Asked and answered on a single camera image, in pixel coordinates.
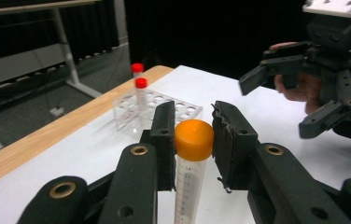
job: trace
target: gray floor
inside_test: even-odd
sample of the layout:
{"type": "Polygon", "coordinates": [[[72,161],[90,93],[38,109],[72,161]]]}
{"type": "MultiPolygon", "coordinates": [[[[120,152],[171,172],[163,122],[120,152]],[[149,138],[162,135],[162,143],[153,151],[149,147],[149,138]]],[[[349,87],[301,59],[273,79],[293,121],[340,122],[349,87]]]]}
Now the gray floor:
{"type": "MultiPolygon", "coordinates": [[[[77,65],[80,82],[107,92],[132,77],[128,45],[85,59],[77,65]]],[[[25,135],[51,123],[53,107],[69,113],[88,103],[92,98],[65,84],[69,77],[66,66],[50,71],[50,82],[34,97],[22,100],[0,111],[0,143],[8,146],[25,135]]]]}

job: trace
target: black curtain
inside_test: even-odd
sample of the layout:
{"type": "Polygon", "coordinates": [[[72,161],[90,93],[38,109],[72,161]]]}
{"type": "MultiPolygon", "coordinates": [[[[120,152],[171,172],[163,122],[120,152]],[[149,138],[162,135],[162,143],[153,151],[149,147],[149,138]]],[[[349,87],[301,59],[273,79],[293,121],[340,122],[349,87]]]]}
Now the black curtain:
{"type": "MultiPolygon", "coordinates": [[[[76,63],[119,45],[113,0],[60,11],[76,63]]],[[[0,58],[58,42],[49,10],[0,16],[0,58]]]]}

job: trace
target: clear plastic tube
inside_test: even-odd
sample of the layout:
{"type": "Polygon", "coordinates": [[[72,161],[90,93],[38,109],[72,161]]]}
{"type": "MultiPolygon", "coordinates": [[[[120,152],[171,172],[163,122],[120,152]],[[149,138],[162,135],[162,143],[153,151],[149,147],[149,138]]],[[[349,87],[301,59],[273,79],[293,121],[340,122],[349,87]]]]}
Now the clear plastic tube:
{"type": "Polygon", "coordinates": [[[214,131],[204,121],[188,119],[175,127],[175,224],[195,223],[214,131]]]}
{"type": "Polygon", "coordinates": [[[134,79],[141,77],[144,72],[144,65],[142,63],[133,63],[132,72],[133,72],[134,79]]]}
{"type": "Polygon", "coordinates": [[[135,94],[138,106],[138,118],[140,120],[141,128],[149,128],[149,114],[147,103],[147,79],[139,77],[135,80],[135,94]]]}

